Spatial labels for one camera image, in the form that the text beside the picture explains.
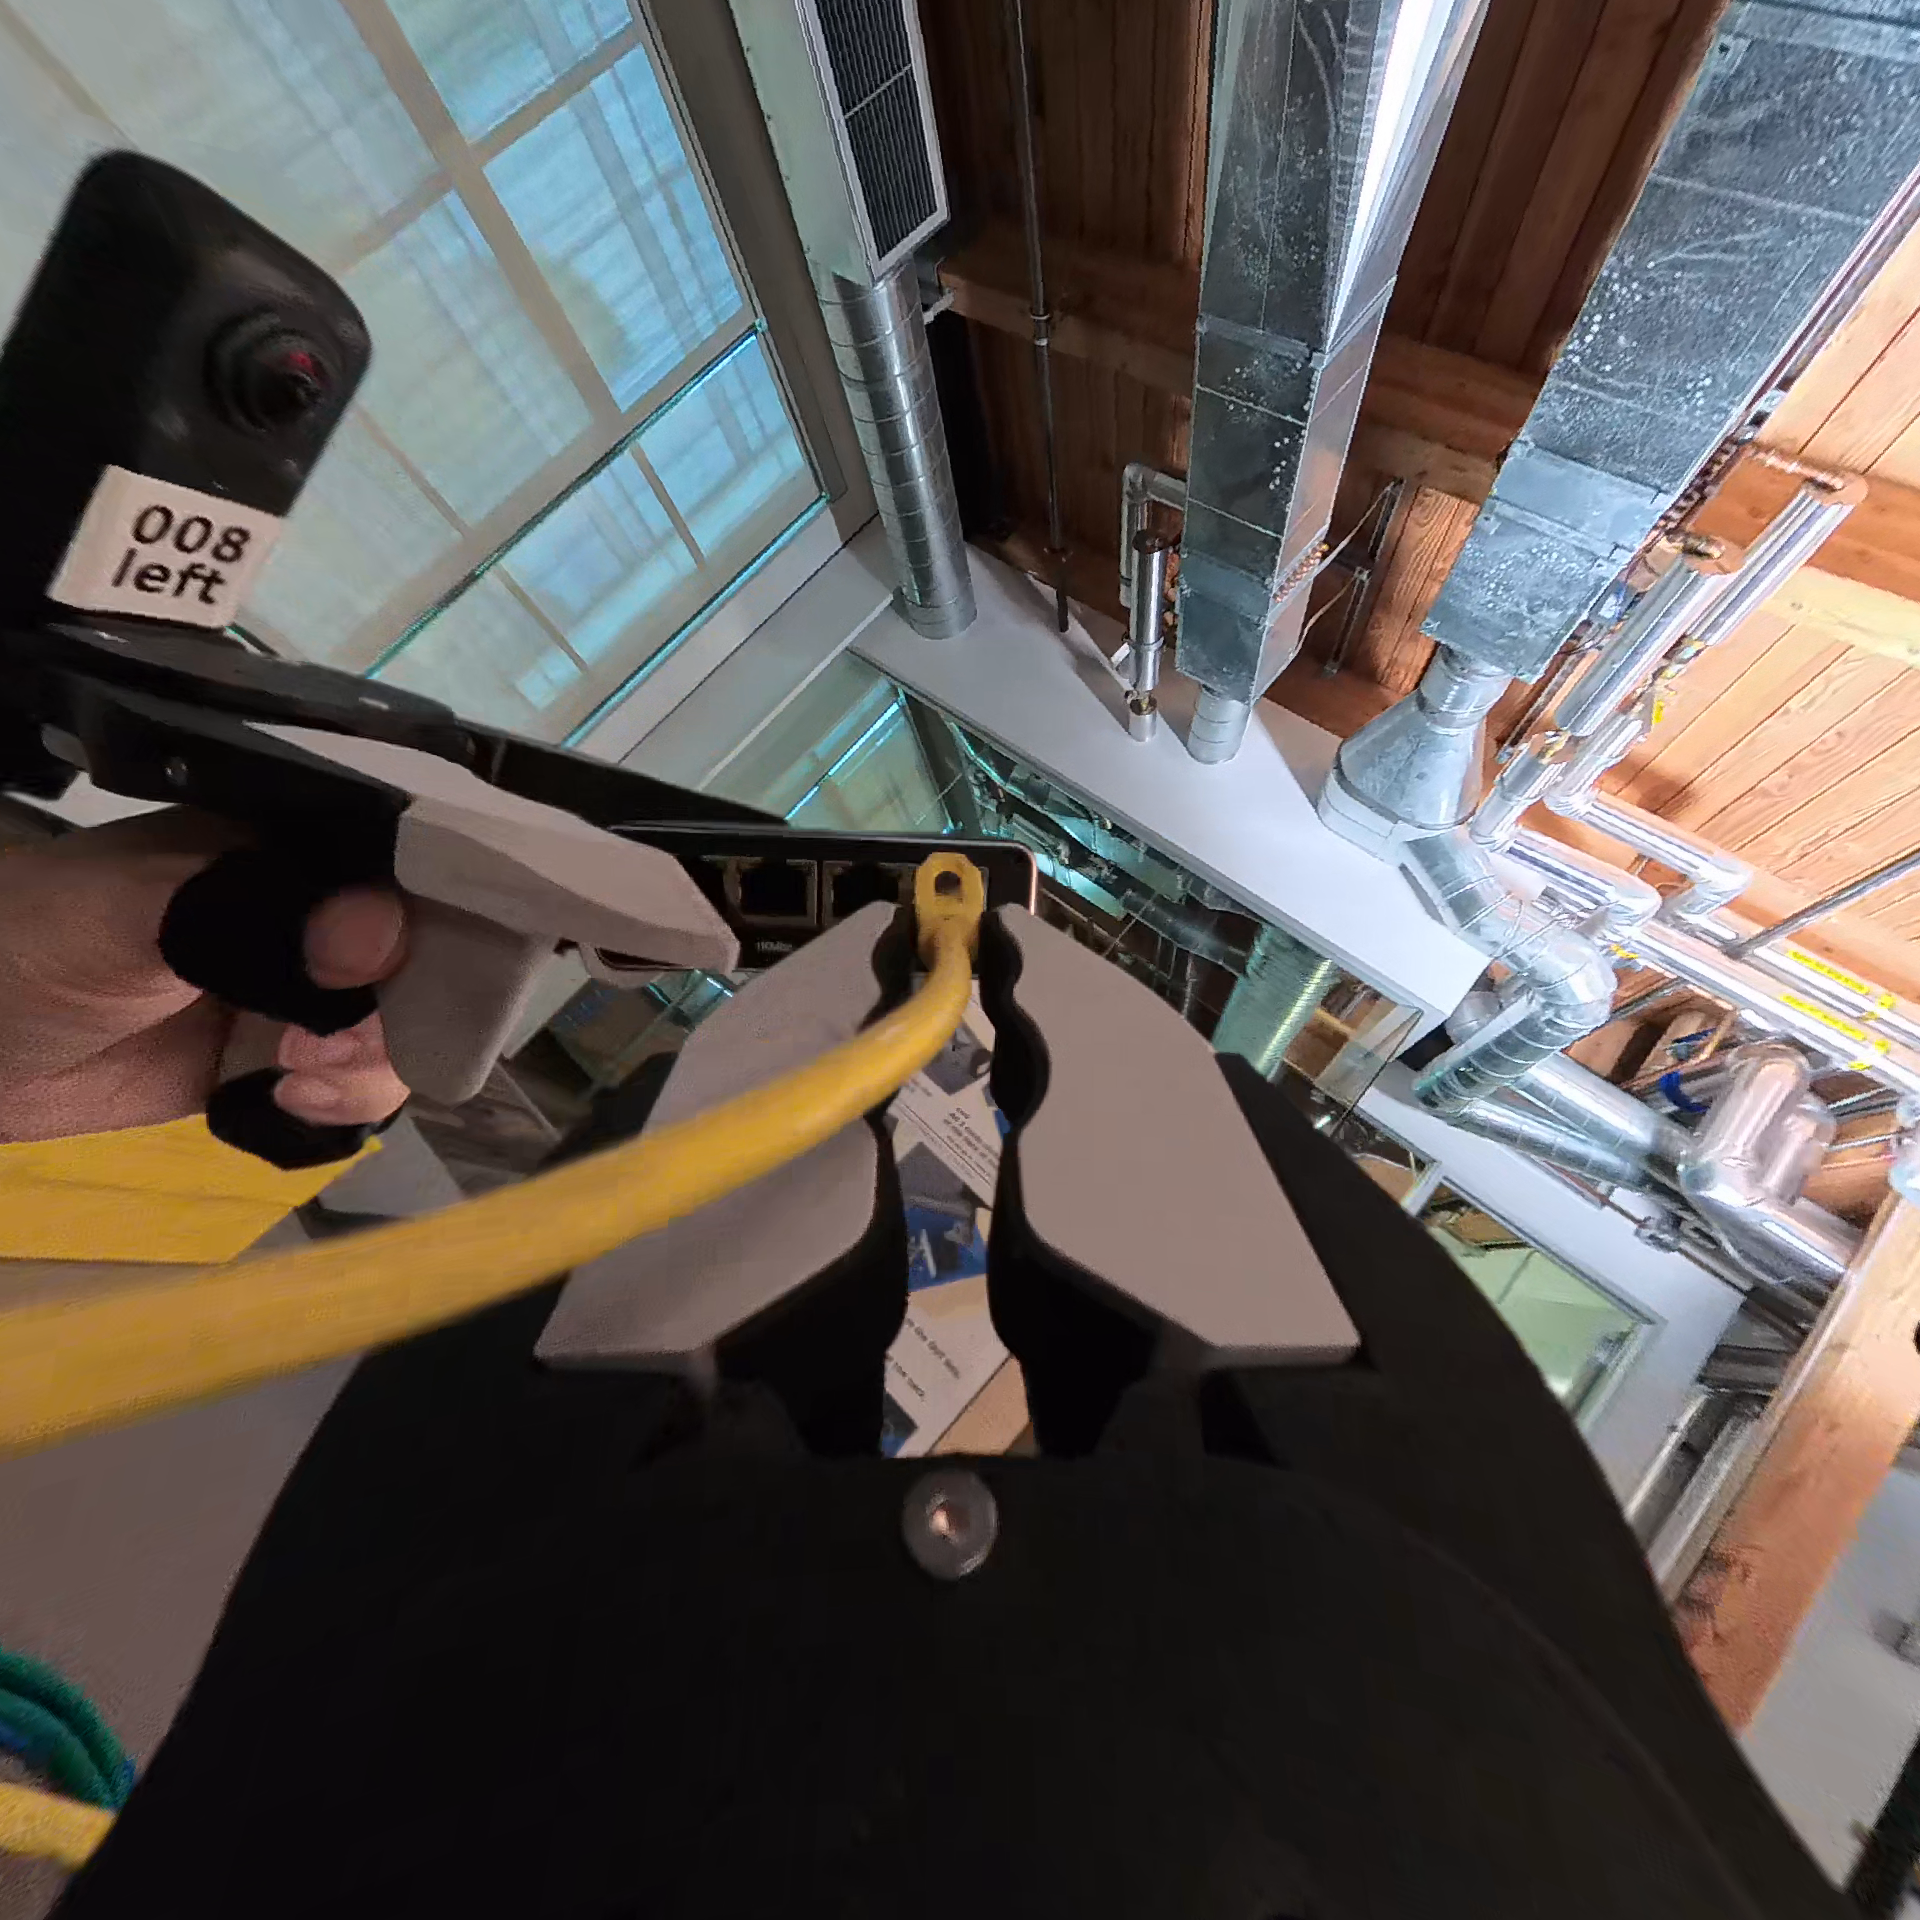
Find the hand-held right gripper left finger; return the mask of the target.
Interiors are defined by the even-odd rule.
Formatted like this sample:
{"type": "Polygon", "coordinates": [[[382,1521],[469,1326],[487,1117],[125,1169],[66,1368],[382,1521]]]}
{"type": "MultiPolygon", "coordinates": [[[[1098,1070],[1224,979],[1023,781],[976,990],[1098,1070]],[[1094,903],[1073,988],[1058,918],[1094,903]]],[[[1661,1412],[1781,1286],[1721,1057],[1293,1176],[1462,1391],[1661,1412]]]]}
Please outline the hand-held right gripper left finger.
{"type": "MultiPolygon", "coordinates": [[[[896,1008],[914,959],[909,909],[870,903],[757,973],[690,1033],[640,1141],[733,1096],[758,1107],[896,1008]]],[[[825,1142],[577,1265],[539,1360],[758,1379],[789,1401],[881,1391],[906,1294],[889,1100],[863,1095],[825,1142]]]]}

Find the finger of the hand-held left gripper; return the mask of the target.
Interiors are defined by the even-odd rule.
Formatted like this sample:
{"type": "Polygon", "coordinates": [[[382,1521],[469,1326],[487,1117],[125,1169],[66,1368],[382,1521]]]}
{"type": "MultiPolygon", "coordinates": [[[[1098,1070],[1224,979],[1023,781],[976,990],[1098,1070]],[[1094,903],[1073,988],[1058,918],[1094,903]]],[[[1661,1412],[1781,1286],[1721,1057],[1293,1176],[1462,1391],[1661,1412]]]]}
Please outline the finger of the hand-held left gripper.
{"type": "Polygon", "coordinates": [[[782,828],[760,807],[691,787],[663,781],[621,764],[549,747],[525,736],[473,723],[448,726],[462,764],[491,788],[517,800],[559,808],[595,828],[782,828]]]}
{"type": "Polygon", "coordinates": [[[426,752],[315,726],[250,728],[405,796],[393,867],[409,896],[658,968],[741,965],[731,926],[658,848],[520,800],[426,752]]]}

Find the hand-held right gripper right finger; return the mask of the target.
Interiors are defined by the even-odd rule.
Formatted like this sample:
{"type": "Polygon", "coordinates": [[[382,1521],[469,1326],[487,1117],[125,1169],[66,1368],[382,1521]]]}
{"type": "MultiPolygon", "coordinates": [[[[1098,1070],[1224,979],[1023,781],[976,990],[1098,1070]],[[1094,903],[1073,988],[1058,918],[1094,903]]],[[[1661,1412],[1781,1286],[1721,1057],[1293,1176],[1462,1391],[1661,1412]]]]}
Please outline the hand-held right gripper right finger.
{"type": "Polygon", "coordinates": [[[1210,1045],[1141,981],[993,908],[977,935],[1002,1117],[990,1304],[1027,1412],[1151,1374],[1351,1360],[1360,1332],[1210,1045]]]}

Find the black ethernet switch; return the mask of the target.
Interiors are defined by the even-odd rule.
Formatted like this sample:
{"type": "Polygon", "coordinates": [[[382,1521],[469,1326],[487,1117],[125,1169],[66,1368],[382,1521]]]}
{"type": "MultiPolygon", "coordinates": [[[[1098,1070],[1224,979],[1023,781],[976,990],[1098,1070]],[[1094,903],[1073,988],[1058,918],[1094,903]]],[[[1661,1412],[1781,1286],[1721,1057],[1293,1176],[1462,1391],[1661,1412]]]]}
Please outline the black ethernet switch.
{"type": "Polygon", "coordinates": [[[987,905],[1032,908],[1040,867],[1017,838],[962,831],[843,831],[792,823],[617,823],[611,835],[658,848],[695,879],[735,940],[731,965],[699,971],[763,971],[866,905],[911,905],[926,857],[960,854],[987,905]]]}

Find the yellow plastic bin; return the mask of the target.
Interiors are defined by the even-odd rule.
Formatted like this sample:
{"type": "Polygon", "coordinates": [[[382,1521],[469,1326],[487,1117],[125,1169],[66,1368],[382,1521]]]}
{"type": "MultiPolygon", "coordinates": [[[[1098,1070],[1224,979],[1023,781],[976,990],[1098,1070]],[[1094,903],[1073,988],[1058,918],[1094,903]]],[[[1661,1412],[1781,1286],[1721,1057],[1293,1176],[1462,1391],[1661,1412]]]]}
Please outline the yellow plastic bin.
{"type": "Polygon", "coordinates": [[[113,1133],[2,1144],[7,1264],[217,1264],[239,1256],[346,1168],[275,1168],[200,1116],[113,1133]]]}

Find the person's left hand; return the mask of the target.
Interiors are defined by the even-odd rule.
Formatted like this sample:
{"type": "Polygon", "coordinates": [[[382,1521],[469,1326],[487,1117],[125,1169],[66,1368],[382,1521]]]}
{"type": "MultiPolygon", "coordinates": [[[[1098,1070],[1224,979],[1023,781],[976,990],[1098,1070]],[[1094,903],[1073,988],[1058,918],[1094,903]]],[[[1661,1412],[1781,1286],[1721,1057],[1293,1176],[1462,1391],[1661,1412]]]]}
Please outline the person's left hand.
{"type": "MultiPolygon", "coordinates": [[[[165,965],[160,921],[186,879],[237,846],[223,823],[165,808],[5,853],[5,1142],[202,1113],[235,1015],[165,965]]],[[[377,984],[405,955],[402,905],[383,887],[345,888],[310,908],[301,940],[317,988],[377,984]]],[[[299,1119],[389,1119],[409,1096],[377,1015],[330,1038],[274,1022],[257,1031],[283,1071],[274,1100],[299,1119]]]]}

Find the instruction board on white stand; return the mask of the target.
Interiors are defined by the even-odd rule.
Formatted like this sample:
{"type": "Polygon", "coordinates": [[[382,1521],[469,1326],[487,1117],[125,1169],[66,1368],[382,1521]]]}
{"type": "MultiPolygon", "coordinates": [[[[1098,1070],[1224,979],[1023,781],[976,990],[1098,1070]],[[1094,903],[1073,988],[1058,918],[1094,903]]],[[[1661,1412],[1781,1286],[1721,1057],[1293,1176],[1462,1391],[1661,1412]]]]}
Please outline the instruction board on white stand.
{"type": "Polygon", "coordinates": [[[1002,1125],[993,1029],[976,995],[887,1111],[902,1192],[906,1302],[885,1360],[879,1448],[998,1453],[1026,1425],[1023,1381],[991,1321],[991,1200],[1002,1125]]]}

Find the silver ceiling ducts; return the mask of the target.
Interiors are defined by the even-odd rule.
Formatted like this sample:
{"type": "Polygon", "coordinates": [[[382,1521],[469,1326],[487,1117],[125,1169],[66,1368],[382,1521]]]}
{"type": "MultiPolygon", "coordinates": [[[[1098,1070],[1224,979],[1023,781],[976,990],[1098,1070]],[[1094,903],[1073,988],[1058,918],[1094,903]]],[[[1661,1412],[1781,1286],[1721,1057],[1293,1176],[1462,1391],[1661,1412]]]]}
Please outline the silver ceiling ducts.
{"type": "MultiPolygon", "coordinates": [[[[1227,761],[1305,628],[1416,190],[1485,4],[1224,4],[1190,349],[1177,582],[1194,761],[1227,761]]],[[[1369,931],[1504,973],[1504,1005],[1422,1080],[1451,1121],[1610,1184],[1678,1185],[1679,1133],[1568,1049],[1616,971],[1514,894],[1470,829],[1497,695],[1624,580],[1915,168],[1915,4],[1734,4],[1664,134],[1568,349],[1437,595],[1416,688],[1344,743],[1315,837],[1369,931]]]]}

